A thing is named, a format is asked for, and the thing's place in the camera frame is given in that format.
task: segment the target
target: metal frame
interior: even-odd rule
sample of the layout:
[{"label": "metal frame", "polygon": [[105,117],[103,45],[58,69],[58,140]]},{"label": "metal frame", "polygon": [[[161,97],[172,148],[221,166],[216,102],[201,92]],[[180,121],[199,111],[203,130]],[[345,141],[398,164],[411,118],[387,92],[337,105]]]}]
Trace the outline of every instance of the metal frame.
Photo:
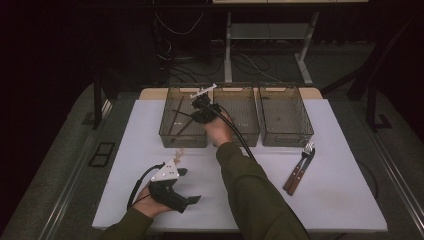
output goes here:
[{"label": "metal frame", "polygon": [[[233,24],[231,22],[231,12],[227,13],[227,34],[226,34],[226,45],[225,45],[225,60],[224,60],[224,72],[225,72],[225,82],[232,82],[232,71],[231,71],[231,39],[303,39],[302,49],[299,53],[294,54],[295,61],[299,68],[300,74],[302,75],[303,81],[306,86],[311,86],[313,84],[311,76],[309,75],[308,68],[304,62],[306,52],[308,51],[309,44],[312,39],[312,35],[315,30],[315,26],[318,20],[319,12],[314,12],[312,14],[311,20],[306,24],[255,24],[258,29],[263,29],[266,25],[268,27],[269,32],[267,32],[267,36],[261,34],[255,35],[255,26],[252,26],[252,29],[248,29],[245,27],[245,24]],[[305,28],[305,32],[301,33],[303,35],[299,35],[299,30],[303,30]]]}]

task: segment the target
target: wrist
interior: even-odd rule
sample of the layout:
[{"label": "wrist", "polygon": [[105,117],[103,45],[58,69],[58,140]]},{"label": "wrist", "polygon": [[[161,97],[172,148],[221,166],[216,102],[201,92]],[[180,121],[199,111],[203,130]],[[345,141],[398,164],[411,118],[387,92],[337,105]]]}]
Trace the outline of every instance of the wrist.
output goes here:
[{"label": "wrist", "polygon": [[157,215],[159,215],[159,211],[156,210],[154,206],[147,203],[138,202],[132,206],[135,210],[143,213],[149,218],[155,218]]}]

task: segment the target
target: metal stand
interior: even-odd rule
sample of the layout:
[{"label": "metal stand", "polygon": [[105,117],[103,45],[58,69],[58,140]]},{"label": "metal stand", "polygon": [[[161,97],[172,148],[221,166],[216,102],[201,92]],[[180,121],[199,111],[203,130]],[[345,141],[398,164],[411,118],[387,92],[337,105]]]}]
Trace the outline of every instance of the metal stand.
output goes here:
[{"label": "metal stand", "polygon": [[233,24],[231,22],[231,12],[228,12],[224,60],[225,82],[232,82],[231,39],[303,39],[302,49],[294,57],[305,85],[312,85],[313,82],[304,59],[315,30],[318,16],[319,12],[314,12],[309,23]]}]

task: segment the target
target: human hand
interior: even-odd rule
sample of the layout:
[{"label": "human hand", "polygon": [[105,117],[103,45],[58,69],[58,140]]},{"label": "human hand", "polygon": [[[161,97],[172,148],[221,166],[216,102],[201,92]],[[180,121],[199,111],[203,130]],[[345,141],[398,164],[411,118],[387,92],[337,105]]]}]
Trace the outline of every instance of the human hand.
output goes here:
[{"label": "human hand", "polygon": [[[228,114],[223,112],[222,115],[231,122],[231,118]],[[220,117],[217,117],[212,122],[203,124],[202,126],[216,147],[221,146],[223,143],[232,141],[233,130],[231,130],[231,128]]]},{"label": "human hand", "polygon": [[141,190],[137,196],[137,200],[133,203],[132,207],[150,218],[154,218],[163,212],[172,211],[170,207],[156,202],[152,196],[150,196],[148,186],[149,184],[147,184],[143,190]]}]

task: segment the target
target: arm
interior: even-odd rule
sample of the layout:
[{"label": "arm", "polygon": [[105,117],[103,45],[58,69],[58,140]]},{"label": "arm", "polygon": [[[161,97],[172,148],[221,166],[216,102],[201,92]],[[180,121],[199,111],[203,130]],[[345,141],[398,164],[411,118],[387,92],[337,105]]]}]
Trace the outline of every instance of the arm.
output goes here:
[{"label": "arm", "polygon": [[137,199],[119,223],[103,231],[99,237],[100,240],[143,239],[147,229],[152,225],[153,219],[160,213],[171,211],[169,207],[150,197],[147,186],[139,193]]},{"label": "arm", "polygon": [[309,239],[302,223],[262,167],[231,143],[232,131],[224,121],[217,118],[203,127],[218,147],[216,157],[228,201],[244,239]]}]

